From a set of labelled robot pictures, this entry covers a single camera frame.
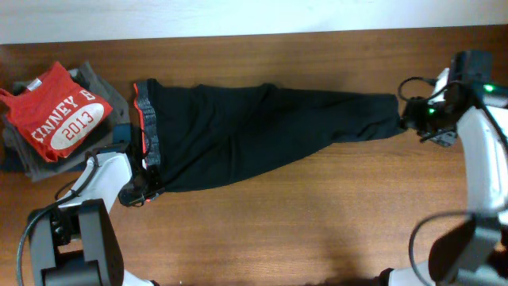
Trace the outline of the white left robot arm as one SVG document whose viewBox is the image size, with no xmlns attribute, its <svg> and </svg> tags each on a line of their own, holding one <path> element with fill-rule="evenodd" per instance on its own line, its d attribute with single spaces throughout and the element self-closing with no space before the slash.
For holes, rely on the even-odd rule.
<svg viewBox="0 0 508 286">
<path fill-rule="evenodd" d="M 88 153 L 81 176 L 66 192 L 29 215 L 17 247 L 16 279 L 24 284 L 23 253 L 30 252 L 36 285 L 153 286 L 125 269 L 110 210 L 133 178 L 125 153 Z"/>
</svg>

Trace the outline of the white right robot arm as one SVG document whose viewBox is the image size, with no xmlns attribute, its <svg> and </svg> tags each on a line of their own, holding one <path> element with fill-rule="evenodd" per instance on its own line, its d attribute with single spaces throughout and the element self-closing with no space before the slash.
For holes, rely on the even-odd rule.
<svg viewBox="0 0 508 286">
<path fill-rule="evenodd" d="M 431 81 L 427 99 L 408 99 L 404 119 L 422 141 L 441 146 L 459 139 L 464 149 L 468 205 L 422 219 L 408 245 L 410 267 L 380 276 L 387 286 L 505 285 L 507 283 L 507 89 L 489 82 L 484 69 L 446 68 Z M 427 261 L 417 263 L 418 231 L 438 218 L 460 216 L 460 225 L 438 238 Z"/>
</svg>

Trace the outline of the black leggings with red waistband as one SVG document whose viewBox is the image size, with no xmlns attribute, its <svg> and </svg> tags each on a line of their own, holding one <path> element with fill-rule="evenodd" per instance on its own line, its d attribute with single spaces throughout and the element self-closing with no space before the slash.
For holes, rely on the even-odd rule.
<svg viewBox="0 0 508 286">
<path fill-rule="evenodd" d="M 167 192 L 201 191 L 270 172 L 334 143 L 402 132 L 392 94 L 257 87 L 134 86 L 147 166 Z"/>
</svg>

